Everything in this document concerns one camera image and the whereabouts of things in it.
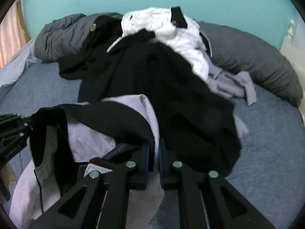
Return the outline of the light grey zip jacket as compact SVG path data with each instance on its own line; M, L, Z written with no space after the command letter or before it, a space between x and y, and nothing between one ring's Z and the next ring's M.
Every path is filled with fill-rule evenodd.
M125 95L42 108L32 119L32 159L9 213L17 228L27 228L90 172L109 173L111 164L147 145L148 188L131 191L126 224L145 228L164 199L158 183L161 145L199 172L214 169L227 176L239 158L239 139L249 132L232 105L219 97L205 104Z

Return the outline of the blue bed cover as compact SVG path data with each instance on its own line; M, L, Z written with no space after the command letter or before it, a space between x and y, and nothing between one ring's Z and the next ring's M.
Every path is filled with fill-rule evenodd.
M30 116L42 107L76 103L79 80L58 65L36 63L1 98L1 113ZM248 106L235 98L235 113L249 129L228 181L276 228L289 228L304 205L304 125L298 109L260 86Z

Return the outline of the black garment pile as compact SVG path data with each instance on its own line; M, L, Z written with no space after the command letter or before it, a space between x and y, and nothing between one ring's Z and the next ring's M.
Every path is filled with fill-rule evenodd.
M234 105L213 94L154 32L143 29L115 43L120 32L117 19L99 17L80 51L58 60L60 76L82 80L80 101L145 95L167 150L195 171L228 176L241 151Z

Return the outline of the pink curtain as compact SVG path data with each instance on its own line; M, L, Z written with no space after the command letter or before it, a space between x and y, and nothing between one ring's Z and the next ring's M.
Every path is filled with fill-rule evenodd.
M15 0L1 22L1 68L29 41L21 0Z

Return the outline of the small grey cloth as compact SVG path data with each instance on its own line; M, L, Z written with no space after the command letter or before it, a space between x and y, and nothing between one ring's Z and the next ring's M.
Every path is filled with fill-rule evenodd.
M248 106L257 102L254 83L247 71L232 74L221 68L211 66L207 85L212 93L225 99L244 98Z

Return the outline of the dark grey rolled duvet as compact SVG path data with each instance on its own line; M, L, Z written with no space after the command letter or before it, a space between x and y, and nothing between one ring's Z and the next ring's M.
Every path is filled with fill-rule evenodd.
M106 27L110 39L119 35L122 15L74 14L44 26L34 44L35 56L44 62L53 62L63 56L78 53L86 37L98 25ZM212 62L227 71L247 71L252 80L294 106L303 98L301 83L288 59L274 46L238 29L200 21L200 32Z

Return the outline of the white and black garment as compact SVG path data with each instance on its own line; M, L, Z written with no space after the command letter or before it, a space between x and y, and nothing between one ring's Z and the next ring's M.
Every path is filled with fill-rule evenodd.
M123 34L107 49L110 51L122 38L140 30L152 31L156 40L180 54L191 65L192 71L204 82L208 80L212 57L210 40L199 24L185 16L180 7L148 8L131 11L121 20Z

